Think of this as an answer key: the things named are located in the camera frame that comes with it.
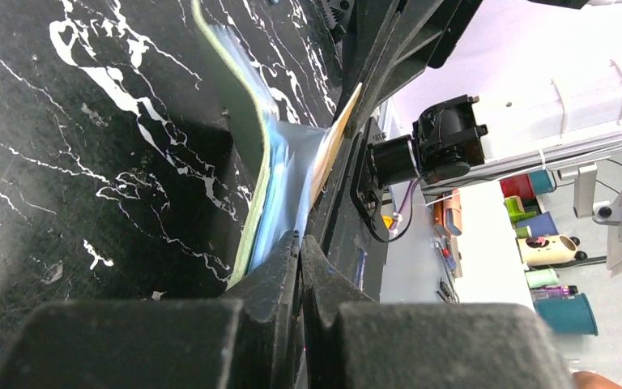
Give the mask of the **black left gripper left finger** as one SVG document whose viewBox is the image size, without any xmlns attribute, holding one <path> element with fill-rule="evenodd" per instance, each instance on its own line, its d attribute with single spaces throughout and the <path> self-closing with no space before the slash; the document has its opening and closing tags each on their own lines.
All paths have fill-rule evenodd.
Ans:
<svg viewBox="0 0 622 389">
<path fill-rule="evenodd" d="M 300 370 L 298 232 L 222 297 L 37 308 L 0 388 L 293 388 Z"/>
</svg>

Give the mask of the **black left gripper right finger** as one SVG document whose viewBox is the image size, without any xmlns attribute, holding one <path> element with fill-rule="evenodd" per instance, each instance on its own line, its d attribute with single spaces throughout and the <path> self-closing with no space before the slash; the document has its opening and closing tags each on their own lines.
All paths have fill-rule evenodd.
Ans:
<svg viewBox="0 0 622 389">
<path fill-rule="evenodd" d="M 381 304 L 300 249 L 312 388 L 571 388 L 552 332 L 517 304 Z"/>
</svg>

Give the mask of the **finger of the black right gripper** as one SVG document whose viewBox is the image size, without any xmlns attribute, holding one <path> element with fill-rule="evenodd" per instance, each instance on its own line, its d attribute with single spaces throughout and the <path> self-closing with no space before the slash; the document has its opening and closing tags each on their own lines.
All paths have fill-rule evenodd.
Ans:
<svg viewBox="0 0 622 389">
<path fill-rule="evenodd" d="M 338 110 L 351 108 L 348 126 L 360 128 L 379 105 L 379 93 L 398 57 L 433 17 L 441 1 L 356 1 L 342 44 L 342 93 Z"/>
<path fill-rule="evenodd" d="M 428 62 L 429 67 L 439 69 L 445 64 L 482 2 L 483 0 L 463 0 L 459 2 L 457 10 L 447 24 L 447 29 L 443 31 L 441 39 L 433 51 Z"/>
</svg>

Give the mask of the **orange VIP credit card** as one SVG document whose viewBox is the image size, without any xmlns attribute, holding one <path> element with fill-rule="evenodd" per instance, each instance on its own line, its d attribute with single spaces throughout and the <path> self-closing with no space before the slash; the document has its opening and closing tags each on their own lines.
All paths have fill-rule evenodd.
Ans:
<svg viewBox="0 0 622 389">
<path fill-rule="evenodd" d="M 344 132 L 347 128 L 347 124 L 354 110 L 356 102 L 358 101 L 362 87 L 363 84 L 358 83 L 356 89 L 351 94 L 349 101 L 347 102 L 343 110 L 339 113 L 339 116 L 334 120 L 332 127 L 328 128 L 324 132 L 324 136 L 317 150 L 317 155 L 313 164 L 313 176 L 309 189 L 309 200 L 311 202 L 311 205 L 316 202 L 318 196 L 322 192 L 322 188 L 326 184 L 326 181 L 330 175 L 332 166 L 339 153 L 339 148 L 344 136 Z"/>
</svg>

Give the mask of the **green card holder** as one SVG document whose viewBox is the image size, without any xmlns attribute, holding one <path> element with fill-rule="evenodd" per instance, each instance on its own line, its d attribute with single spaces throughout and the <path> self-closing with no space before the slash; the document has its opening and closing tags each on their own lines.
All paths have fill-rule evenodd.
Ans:
<svg viewBox="0 0 622 389">
<path fill-rule="evenodd" d="M 312 180 L 330 132 L 280 120 L 270 89 L 233 29 L 208 23 L 200 1 L 192 3 L 192 14 L 235 149 L 255 181 L 227 284 L 232 288 L 264 264 L 286 232 L 306 230 L 313 206 Z"/>
</svg>

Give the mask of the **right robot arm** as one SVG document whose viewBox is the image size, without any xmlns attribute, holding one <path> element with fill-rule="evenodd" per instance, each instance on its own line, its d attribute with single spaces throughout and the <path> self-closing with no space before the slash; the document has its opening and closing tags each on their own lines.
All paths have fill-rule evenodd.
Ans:
<svg viewBox="0 0 622 389">
<path fill-rule="evenodd" d="M 622 152 L 622 5 L 588 10 L 606 27 L 590 26 L 583 60 L 434 105 L 409 135 L 367 143 L 353 193 L 366 225 L 374 227 L 381 193 L 394 184 L 446 201 L 464 186 Z"/>
</svg>

